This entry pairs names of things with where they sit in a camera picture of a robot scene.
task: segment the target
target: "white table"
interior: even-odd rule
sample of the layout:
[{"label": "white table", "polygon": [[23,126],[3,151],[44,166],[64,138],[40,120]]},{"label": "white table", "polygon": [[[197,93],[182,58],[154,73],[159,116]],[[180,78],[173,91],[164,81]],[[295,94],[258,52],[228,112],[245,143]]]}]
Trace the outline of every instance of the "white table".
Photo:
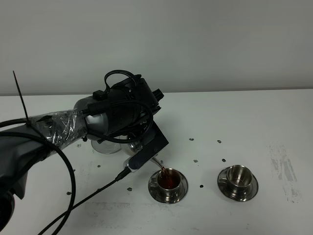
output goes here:
[{"label": "white table", "polygon": [[[24,99],[29,115],[38,115],[71,109],[83,97]],[[73,211],[60,234],[313,233],[313,90],[168,93],[160,106],[155,121],[169,145],[158,158],[186,176],[187,196],[173,205],[155,201],[147,184],[158,167],[149,162]],[[24,117],[17,96],[0,97],[0,107],[1,121]],[[82,140],[65,154],[76,169],[76,202],[114,179],[128,157],[99,154]],[[218,173],[235,164],[247,166],[259,182],[258,194],[248,202],[233,202],[217,187]],[[26,196],[16,198],[1,234],[37,234],[65,211],[68,191],[69,174],[58,155],[36,164],[28,174]]]}]

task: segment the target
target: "plastic wrap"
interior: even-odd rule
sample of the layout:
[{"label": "plastic wrap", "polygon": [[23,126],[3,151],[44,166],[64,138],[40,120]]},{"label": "plastic wrap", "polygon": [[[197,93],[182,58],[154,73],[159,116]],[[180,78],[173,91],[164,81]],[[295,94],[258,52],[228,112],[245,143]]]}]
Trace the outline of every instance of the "plastic wrap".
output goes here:
[{"label": "plastic wrap", "polygon": [[87,134],[84,115],[77,110],[43,114],[31,117],[30,120],[48,141],[60,149],[64,149]]}]

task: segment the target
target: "stainless steel cup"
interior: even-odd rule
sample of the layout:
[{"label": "stainless steel cup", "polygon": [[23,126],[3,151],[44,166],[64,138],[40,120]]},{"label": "stainless steel cup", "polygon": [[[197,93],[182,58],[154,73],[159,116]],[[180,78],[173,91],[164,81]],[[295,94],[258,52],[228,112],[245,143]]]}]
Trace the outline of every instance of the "stainless steel cup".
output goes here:
[{"label": "stainless steel cup", "polygon": [[244,194],[251,185],[253,174],[243,165],[233,165],[227,172],[227,184],[232,194]]},{"label": "stainless steel cup", "polygon": [[151,196],[159,202],[172,204],[179,202],[188,191],[188,183],[183,174],[172,168],[154,173],[148,183]]}]

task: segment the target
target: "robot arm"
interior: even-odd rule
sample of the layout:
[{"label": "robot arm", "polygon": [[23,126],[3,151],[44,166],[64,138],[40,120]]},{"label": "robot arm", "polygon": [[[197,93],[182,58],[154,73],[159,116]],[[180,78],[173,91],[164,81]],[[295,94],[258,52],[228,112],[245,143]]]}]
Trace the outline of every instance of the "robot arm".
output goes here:
[{"label": "robot arm", "polygon": [[[152,92],[141,75],[136,75],[135,78],[127,78],[113,85],[110,92],[108,87],[104,92],[94,92],[92,96],[79,100],[73,110],[32,117],[31,123],[41,135],[60,149],[81,138],[101,142],[124,135],[127,136],[126,140],[114,141],[131,143],[136,140],[140,144],[140,151],[125,163],[134,172],[168,144],[154,122],[148,129],[148,124],[152,121],[148,113],[154,115],[160,110],[158,102],[164,95],[160,90]],[[144,107],[134,101],[142,102]],[[40,136],[29,125],[6,131]],[[46,145],[29,139],[0,137],[0,189],[35,156],[39,156],[42,161],[52,154]],[[12,195],[23,199],[26,180],[27,174],[0,198],[0,231],[13,213]]]}]

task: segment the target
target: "cable connector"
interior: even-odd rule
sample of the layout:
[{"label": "cable connector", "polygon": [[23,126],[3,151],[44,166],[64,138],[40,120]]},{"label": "cable connector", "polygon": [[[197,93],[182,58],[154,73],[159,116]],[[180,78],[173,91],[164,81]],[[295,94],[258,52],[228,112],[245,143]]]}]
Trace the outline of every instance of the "cable connector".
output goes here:
[{"label": "cable connector", "polygon": [[131,173],[131,170],[128,167],[125,167],[125,169],[116,176],[115,180],[119,181],[127,176],[129,173]]},{"label": "cable connector", "polygon": [[102,100],[88,105],[88,114],[91,116],[105,113],[110,109],[110,102],[108,100]]}]

